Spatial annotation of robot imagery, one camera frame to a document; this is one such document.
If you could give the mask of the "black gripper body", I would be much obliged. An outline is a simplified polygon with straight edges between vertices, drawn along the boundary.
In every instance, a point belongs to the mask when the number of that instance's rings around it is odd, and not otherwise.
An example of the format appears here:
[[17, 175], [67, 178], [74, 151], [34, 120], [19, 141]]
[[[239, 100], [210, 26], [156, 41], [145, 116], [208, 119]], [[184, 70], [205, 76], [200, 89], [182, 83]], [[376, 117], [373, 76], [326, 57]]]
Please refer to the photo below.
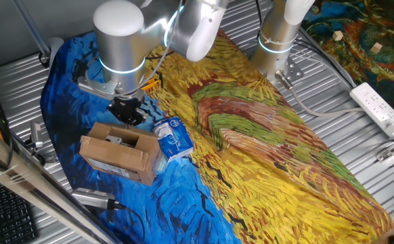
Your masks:
[[144, 97], [130, 100], [115, 98], [108, 105], [107, 110], [116, 117], [147, 117], [147, 112], [141, 108], [144, 100]]

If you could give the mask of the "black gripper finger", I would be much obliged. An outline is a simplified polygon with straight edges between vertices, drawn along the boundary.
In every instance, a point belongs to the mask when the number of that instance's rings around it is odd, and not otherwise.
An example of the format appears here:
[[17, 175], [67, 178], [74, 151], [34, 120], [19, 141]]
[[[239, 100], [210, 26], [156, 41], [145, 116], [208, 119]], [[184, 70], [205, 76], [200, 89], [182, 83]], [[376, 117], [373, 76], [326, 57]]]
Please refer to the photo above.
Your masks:
[[137, 126], [139, 124], [142, 124], [146, 121], [147, 116], [146, 115], [133, 115], [130, 119], [129, 119], [129, 125], [132, 126]]
[[128, 119], [123, 119], [120, 115], [117, 115], [117, 114], [114, 114], [114, 113], [112, 113], [112, 115], [118, 120], [117, 124], [120, 127], [124, 127], [124, 128], [129, 128], [130, 127]]

